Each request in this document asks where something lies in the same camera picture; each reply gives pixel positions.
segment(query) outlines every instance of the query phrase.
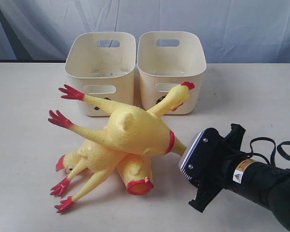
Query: white table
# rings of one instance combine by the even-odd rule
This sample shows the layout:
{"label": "white table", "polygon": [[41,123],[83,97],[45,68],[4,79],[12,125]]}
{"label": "white table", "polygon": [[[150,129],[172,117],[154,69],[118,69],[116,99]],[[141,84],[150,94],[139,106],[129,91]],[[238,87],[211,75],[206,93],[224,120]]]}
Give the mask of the white table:
{"label": "white table", "polygon": [[[60,198],[50,196],[50,188],[65,175],[55,172],[55,164],[83,138],[49,123],[48,110],[59,109],[71,121],[96,129],[108,120],[84,116],[76,101],[61,99],[58,87],[64,83],[63,63],[0,63],[0,232],[286,231],[271,212],[226,190],[203,214],[194,210],[188,201],[196,189],[180,173],[180,157],[173,153],[153,159],[155,187],[149,194],[127,194],[114,172],[68,213],[57,214]],[[259,136],[290,140],[290,64],[208,64],[196,109],[163,120],[186,144],[208,127],[226,135],[231,123],[246,129],[243,151]],[[265,155],[272,150],[268,142],[254,147]],[[276,160],[290,168],[279,155]],[[63,199],[87,178],[74,179]]]}

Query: white curtain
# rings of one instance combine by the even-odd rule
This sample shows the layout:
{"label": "white curtain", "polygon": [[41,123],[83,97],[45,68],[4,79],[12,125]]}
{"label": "white curtain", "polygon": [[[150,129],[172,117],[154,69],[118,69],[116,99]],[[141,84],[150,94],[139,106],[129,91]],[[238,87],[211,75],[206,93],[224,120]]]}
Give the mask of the white curtain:
{"label": "white curtain", "polygon": [[209,63],[290,62],[290,0],[0,0],[34,59],[65,59],[77,36],[196,34]]}

